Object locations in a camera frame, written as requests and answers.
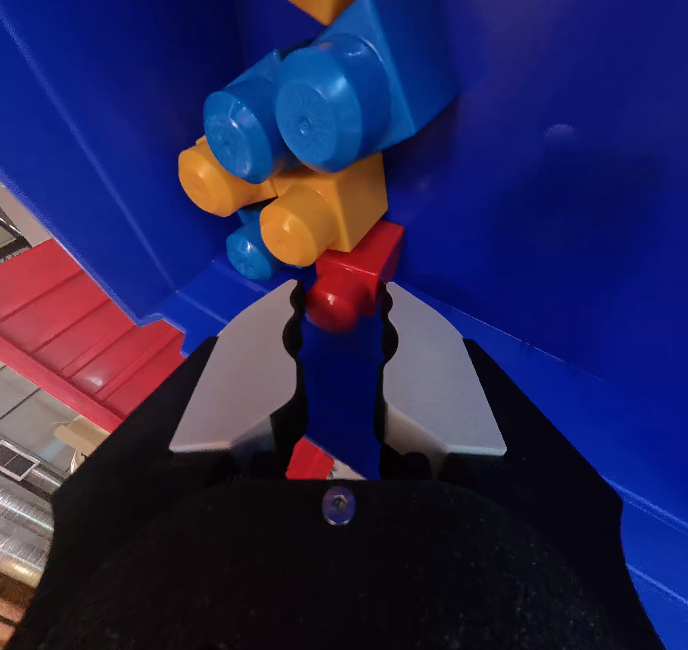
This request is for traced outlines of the blue plastic bin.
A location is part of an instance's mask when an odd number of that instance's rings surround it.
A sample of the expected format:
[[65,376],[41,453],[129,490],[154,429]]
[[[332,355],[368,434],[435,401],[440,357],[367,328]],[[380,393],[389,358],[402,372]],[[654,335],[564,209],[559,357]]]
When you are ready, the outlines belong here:
[[[624,501],[626,561],[687,648],[687,0],[435,0],[460,95],[384,153],[396,277]],[[185,353],[297,271],[230,267],[177,156],[205,98],[323,27],[287,0],[1,0],[1,181]]]

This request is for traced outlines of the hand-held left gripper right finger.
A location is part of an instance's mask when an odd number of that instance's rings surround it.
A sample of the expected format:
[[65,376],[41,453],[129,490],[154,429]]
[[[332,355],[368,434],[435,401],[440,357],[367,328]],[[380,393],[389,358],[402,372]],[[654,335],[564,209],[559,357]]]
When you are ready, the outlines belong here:
[[451,456],[502,459],[507,447],[459,330],[396,282],[384,287],[375,419],[382,447],[439,473]]

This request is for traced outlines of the red mega block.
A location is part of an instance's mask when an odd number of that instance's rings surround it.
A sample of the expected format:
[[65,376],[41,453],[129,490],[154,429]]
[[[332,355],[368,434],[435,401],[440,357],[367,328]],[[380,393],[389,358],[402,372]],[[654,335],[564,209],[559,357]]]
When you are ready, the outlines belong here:
[[305,298],[310,321],[326,332],[346,333],[372,317],[382,286],[395,277],[404,235],[401,225],[380,220],[350,252],[326,250]]

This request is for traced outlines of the pile of mega blocks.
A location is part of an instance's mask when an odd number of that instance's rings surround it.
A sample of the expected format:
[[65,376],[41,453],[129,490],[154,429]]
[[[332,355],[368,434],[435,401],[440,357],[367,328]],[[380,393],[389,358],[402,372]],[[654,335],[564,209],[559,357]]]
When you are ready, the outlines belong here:
[[438,0],[354,0],[314,39],[274,50],[207,96],[204,134],[180,152],[186,196],[238,214],[230,264],[267,281],[350,252],[384,220],[383,152],[459,95]]

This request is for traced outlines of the silver ventilation duct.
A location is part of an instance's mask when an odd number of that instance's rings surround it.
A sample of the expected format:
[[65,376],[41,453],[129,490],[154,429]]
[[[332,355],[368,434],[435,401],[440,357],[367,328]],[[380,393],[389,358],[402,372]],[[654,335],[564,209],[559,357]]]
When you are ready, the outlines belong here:
[[1,573],[36,589],[54,534],[48,501],[1,476]]

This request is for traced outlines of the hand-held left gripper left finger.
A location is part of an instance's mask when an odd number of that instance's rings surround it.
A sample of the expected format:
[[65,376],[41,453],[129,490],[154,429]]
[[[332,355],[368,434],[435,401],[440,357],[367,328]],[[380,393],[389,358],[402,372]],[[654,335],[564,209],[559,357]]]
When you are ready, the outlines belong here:
[[305,286],[288,279],[219,333],[180,418],[175,454],[228,452],[242,473],[269,462],[285,473],[308,424]]

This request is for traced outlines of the red plastic bin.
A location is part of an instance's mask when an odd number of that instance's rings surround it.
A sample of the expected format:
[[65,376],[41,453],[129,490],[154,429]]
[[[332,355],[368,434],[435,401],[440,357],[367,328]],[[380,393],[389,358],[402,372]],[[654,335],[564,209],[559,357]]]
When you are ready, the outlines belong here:
[[182,364],[183,341],[134,324],[55,240],[1,263],[1,362],[104,431]]

